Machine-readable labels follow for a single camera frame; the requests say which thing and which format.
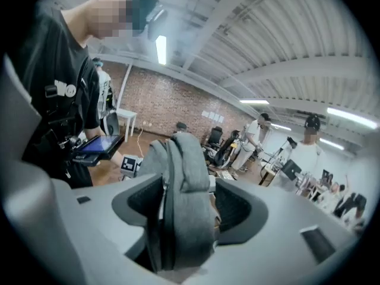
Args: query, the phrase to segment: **black t-shirt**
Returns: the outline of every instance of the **black t-shirt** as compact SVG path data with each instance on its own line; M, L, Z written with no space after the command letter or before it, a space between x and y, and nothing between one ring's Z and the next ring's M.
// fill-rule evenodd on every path
M8 54L20 81L32 97L32 105L42 116L30 145L38 143L46 132L49 103L45 98L45 87L49 85L56 85L58 89L56 118L67 115L78 90L82 89L78 93L81 94L78 110L81 116L71 128L75 135L84 128L99 126L99 77L87 47L81 47L74 39L60 11L37 7L27 38ZM67 181L73 188L91 185L86 167L73 163L67 165L57 153L36 153L30 145L24 153L25 161L42 167L51 177Z

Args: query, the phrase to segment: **computer monitor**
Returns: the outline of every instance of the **computer monitor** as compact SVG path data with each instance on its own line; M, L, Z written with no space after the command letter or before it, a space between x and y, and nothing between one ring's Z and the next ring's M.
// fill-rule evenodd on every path
M301 168L290 159L282 167L281 171L284 172L291 181L293 181L297 178L296 173L301 173Z

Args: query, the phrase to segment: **white logo print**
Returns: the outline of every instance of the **white logo print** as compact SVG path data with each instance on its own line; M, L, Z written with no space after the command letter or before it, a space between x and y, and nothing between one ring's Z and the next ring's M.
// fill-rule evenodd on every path
M55 80L54 85L57 86L57 92L60 96L66 95L67 97L73 97L77 92L77 88L73 84L67 85L62 81Z

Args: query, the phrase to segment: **white table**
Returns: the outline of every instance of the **white table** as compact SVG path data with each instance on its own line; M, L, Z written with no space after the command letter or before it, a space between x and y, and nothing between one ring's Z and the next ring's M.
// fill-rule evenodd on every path
M133 120L132 120L132 128L131 128L131 136L132 136L133 135L133 130L135 128L137 113L119 108L119 109L116 110L116 114L119 117L122 117L122 118L126 119L126 131L125 131L125 139L124 139L124 141L127 142L128 141L129 124L131 123L131 119L133 118Z

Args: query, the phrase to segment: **chair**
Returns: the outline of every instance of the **chair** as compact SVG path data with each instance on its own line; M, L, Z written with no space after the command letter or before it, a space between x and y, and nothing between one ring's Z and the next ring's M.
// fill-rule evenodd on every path
M223 135L223 130L221 127L216 126L215 128L211 129L211 134L208 139L208 143L211 146L211 148L218 149L220 148L220 138Z
M215 156L211 159L210 163L215 167L226 167L226 165L230 161L230 146L234 142L234 140L239 136L239 130L234 130L231 133L229 139L219 148L218 152L216 152Z

